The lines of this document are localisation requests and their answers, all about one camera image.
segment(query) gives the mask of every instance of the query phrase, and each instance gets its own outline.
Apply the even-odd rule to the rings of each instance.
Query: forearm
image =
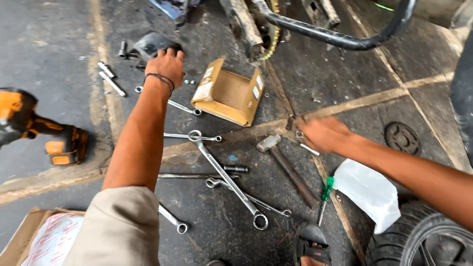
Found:
[[[359,135],[335,151],[410,189],[434,208],[473,230],[473,177],[439,163],[396,151]]]
[[[123,128],[102,190],[146,186],[154,191],[163,153],[168,86],[148,77],[143,92]]]

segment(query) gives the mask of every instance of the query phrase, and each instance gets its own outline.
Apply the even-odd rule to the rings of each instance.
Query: hand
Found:
[[[158,51],[156,57],[151,57],[146,64],[145,75],[148,73],[161,74],[174,83],[174,88],[182,85],[184,79],[184,73],[182,69],[184,67],[184,52],[178,51],[175,54],[174,49],[168,48],[168,50],[161,49]]]
[[[354,135],[345,124],[333,116],[299,122],[298,127],[304,133],[304,142],[320,153],[332,153]]]

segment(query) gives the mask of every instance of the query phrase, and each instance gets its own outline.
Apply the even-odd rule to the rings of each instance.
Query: wheel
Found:
[[[425,203],[403,204],[401,217],[373,235],[367,266],[471,266],[473,234]]]

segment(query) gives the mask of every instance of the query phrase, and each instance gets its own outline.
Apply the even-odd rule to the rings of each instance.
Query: box label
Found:
[[[258,83],[258,87],[260,87],[260,89],[263,88],[263,81],[261,81],[260,75],[256,76],[256,83]]]
[[[258,97],[260,96],[260,91],[258,90],[258,88],[255,86],[253,88],[253,96],[258,99]]]
[[[206,78],[206,77],[210,76],[210,74],[212,74],[212,70],[213,70],[213,67],[211,67],[211,68],[207,69],[207,71],[205,72],[205,74],[204,74],[204,77],[203,77],[203,78]]]
[[[194,97],[192,97],[192,100],[198,100],[198,99],[209,97],[212,84],[213,82],[211,81],[209,83],[199,86],[197,90],[195,91],[195,94],[194,94]]]

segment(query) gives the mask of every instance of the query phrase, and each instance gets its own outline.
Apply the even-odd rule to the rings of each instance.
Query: black sandal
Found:
[[[321,247],[312,247],[313,243]],[[294,264],[296,266],[300,266],[302,256],[308,256],[315,261],[332,266],[327,237],[320,226],[305,222],[297,229],[294,237]]]

